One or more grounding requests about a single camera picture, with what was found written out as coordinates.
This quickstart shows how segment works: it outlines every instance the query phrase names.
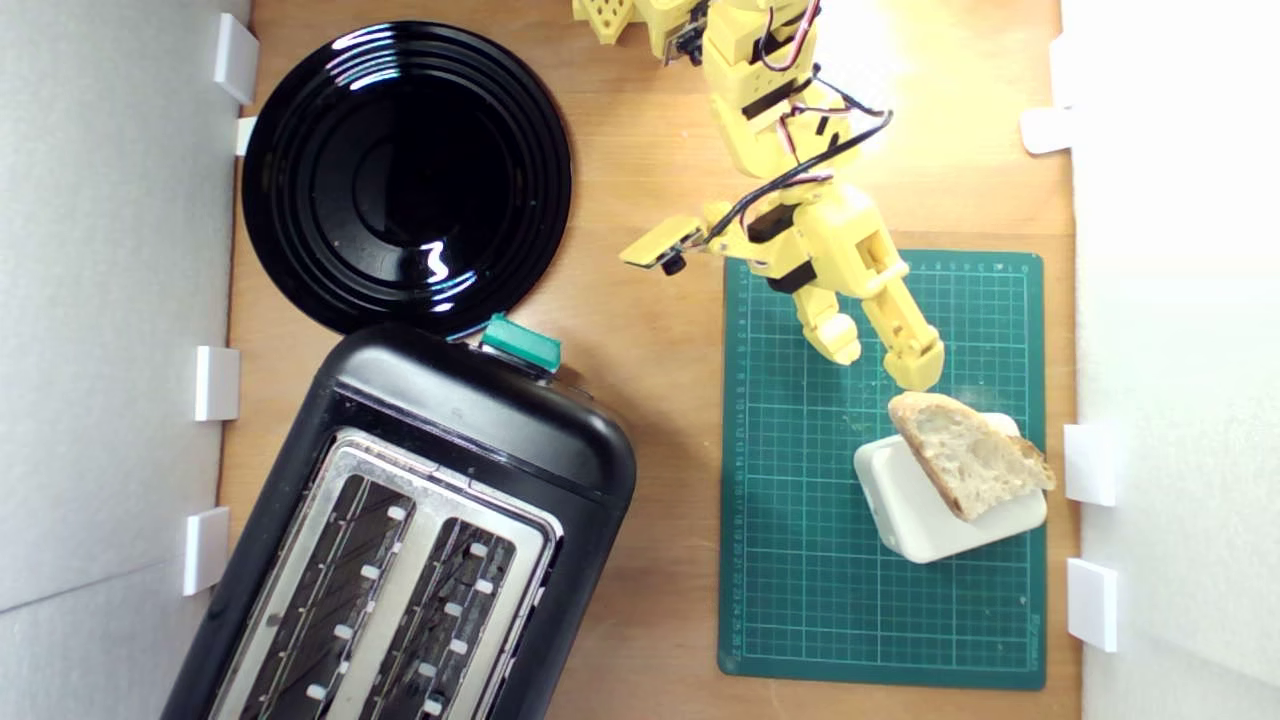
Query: wooden surface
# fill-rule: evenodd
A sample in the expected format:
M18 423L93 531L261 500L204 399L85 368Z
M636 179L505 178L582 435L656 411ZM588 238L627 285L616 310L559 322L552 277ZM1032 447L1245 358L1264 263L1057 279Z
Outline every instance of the wooden surface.
M570 229L554 265L512 316L564 342L572 372L621 416L640 477L549 716L1078 719L1080 651L1066 634L1064 582L1078 521L1060 492L1050 502L1043 692L797 683L717 670L722 268L694 258L668 279L626 268L616 254L663 218L733 199L750 182L730 165L696 70L663 69L640 28L618 46L598 46L586 26L570 20L568 5L255 0L252 19L262 44L259 101L334 36L417 18L507 45L562 105L575 154ZM1048 450L1060 470L1060 428L1075 407L1070 167L1062 156L1027 156L1018 137L1018 114L1050 97L1056 3L865 0L856 14L865 20L859 28L876 33L869 47L897 110L891 129L868 147L858 179L899 245L1044 258ZM243 391L241 419L227 427L220 491L237 536L335 340L270 284L237 211L230 345L243 352Z

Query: white clip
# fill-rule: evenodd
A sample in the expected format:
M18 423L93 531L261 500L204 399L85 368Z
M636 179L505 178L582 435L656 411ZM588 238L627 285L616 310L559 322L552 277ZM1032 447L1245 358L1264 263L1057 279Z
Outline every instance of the white clip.
M257 124L257 115L236 120L236 156L243 158L248 152L248 138L253 135L253 126Z
M214 82L241 105L253 101L257 82L257 38L230 13L218 18L218 55Z
M1062 425L1066 497L1115 507L1115 430L1101 425Z
M1066 561L1066 630L1103 652L1117 647L1119 575L1079 557Z
M1018 126L1023 147L1032 155L1066 150L1075 142L1071 110L1066 108L1030 108L1023 110Z
M182 594L193 596L221 579L230 546L230 524L232 514L227 507L187 516Z
M196 420L239 416L239 351L202 345L196 348Z

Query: bread crust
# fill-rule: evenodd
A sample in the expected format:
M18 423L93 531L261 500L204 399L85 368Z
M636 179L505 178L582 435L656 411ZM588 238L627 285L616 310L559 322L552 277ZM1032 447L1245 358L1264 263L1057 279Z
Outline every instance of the bread crust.
M933 487L937 488L938 495L946 502L947 509L950 509L951 514L955 515L956 518L966 523L970 523L988 509L984 507L977 512L974 512L972 509L966 509L964 503L960 502L960 498L956 497L954 492L951 492L951 488L947 487L947 483L943 480L942 475L937 471L937 468L934 468L933 462L931 462L925 456L924 438L915 432L911 420L918 413L920 413L927 407L938 407L954 411L963 416L975 419L987 425L989 425L989 421L982 415L982 413L978 413L977 410L969 407L964 402L960 402L954 397L948 397L940 393L904 392L897 397L892 398L888 404L890 420L893 423L893 427L897 428L899 433L902 436L902 439L906 441L908 447L911 448L911 455L914 455L915 459L919 461L920 468L924 470L924 474L929 478L929 482L933 483ZM1006 438L1012 446L1012 448L1020 456L1038 465L1042 473L1042 482L1037 483L1037 487L1039 487L1041 489L1053 489L1053 487L1056 486L1053 478L1053 470L1050 468L1048 462L1044 460L1044 455L1041 454L1039 448L1037 448L1034 443L1023 437L1005 436L998 430L996 432L996 434Z
M942 496L942 500L943 502L947 503L947 509L951 510L951 514L968 523L972 521L974 518L977 518L977 515L970 516L968 512L965 512L964 507L961 507L960 505L960 498L956 497L954 492L951 492L951 488L948 488L947 484L942 480L942 477L938 475L938 471L933 468L933 464L925 460L923 439L920 438L919 433L913 430L909 425L911 416L915 413L918 413L922 407L929 405L931 400L936 400L942 405L955 404L965 410L972 411L972 409L963 405L957 400L952 400L945 395L905 392L902 395L899 395L893 400L888 401L888 418L893 423L893 427L897 428L897 432L902 436L902 439L906 441L906 446L911 448L911 455L914 455L915 459L920 462L920 468L924 469L924 474L928 475L929 482L933 483L933 487L938 489L938 495Z

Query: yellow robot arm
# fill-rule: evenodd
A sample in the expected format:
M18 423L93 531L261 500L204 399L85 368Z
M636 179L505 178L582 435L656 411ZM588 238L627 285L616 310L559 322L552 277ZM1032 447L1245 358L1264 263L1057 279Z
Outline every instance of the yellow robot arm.
M655 55L669 59L677 45L700 63L735 165L751 177L774 178L737 205L709 204L701 218L663 222L621 259L667 274L684 269L690 251L744 260L769 287L791 295L809 343L846 365L860 357L861 345L840 296L856 299L884 345L890 377L906 389L936 384L945 359L938 332L906 288L906 263L876 205L842 177L854 147L869 137L854 133L850 114L881 117L881 128L891 115L817 81L819 3L573 1L576 15L590 20L602 41L617 38L614 17L630 22L639 15ZM687 44L691 32L700 33L696 50Z

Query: cutting mat grid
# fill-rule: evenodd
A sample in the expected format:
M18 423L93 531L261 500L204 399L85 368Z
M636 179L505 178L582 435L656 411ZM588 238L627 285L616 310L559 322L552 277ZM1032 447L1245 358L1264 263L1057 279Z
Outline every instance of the cutting mat grid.
M1043 447L1038 258L904 252L947 341L940 392L1012 416ZM854 451L893 434L899 388L860 307L863 357L823 360L788 296L727 269L721 665L809 679L1043 685L1043 530L914 565L886 548Z

